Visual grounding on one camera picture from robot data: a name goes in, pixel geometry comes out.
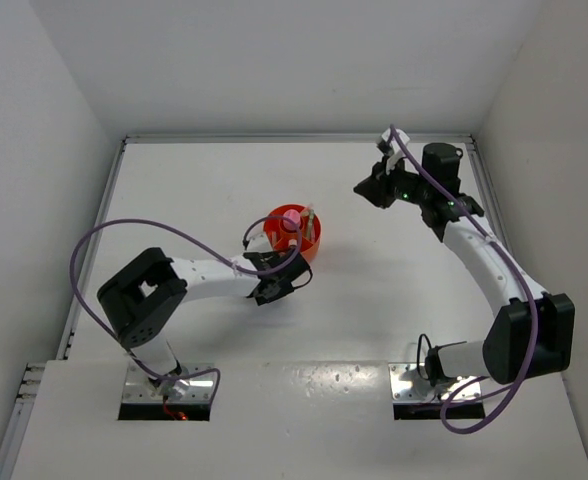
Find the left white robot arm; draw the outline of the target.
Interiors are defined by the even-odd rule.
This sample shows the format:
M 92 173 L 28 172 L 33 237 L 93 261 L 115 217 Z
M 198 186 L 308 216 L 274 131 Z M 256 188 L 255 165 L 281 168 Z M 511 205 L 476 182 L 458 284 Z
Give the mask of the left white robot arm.
M 185 372 L 163 333 L 181 305 L 238 297 L 261 306 L 298 290 L 302 276 L 313 277 L 311 266 L 292 249 L 244 252 L 219 261 L 171 258 L 153 247 L 103 284 L 97 299 L 120 346 L 159 385 Z

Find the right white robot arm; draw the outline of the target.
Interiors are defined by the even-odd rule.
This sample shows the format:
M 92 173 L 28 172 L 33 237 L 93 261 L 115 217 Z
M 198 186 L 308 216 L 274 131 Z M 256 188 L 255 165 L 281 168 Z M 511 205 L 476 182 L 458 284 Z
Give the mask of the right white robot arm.
M 377 143 L 382 158 L 354 192 L 386 209 L 395 201 L 419 207 L 423 222 L 453 252 L 480 287 L 494 316 L 485 339 L 429 348 L 424 369 L 431 385 L 462 376 L 500 385 L 562 372 L 570 365 L 575 306 L 525 273 L 495 238 L 485 212 L 461 191 L 461 149 L 430 143 L 416 172 L 392 139 Z

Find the pink capped glue bottle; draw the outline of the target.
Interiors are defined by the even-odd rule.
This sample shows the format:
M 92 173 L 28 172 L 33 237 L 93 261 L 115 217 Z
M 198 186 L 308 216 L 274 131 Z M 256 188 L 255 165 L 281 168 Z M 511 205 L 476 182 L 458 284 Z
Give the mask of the pink capped glue bottle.
M 284 220 L 283 229 L 286 231 L 295 231 L 300 228 L 301 225 L 301 214 L 298 210 L 289 209 L 283 214 Z

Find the green glue stick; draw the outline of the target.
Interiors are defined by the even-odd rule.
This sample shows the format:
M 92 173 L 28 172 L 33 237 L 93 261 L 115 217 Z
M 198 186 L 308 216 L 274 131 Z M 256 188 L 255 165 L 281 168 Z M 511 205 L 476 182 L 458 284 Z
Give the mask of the green glue stick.
M 306 224 L 306 230 L 305 230 L 305 237 L 306 239 L 311 242 L 314 243 L 316 241 L 316 232 L 315 232 L 315 211 L 313 208 L 308 208 L 306 210 L 307 212 L 307 224 Z

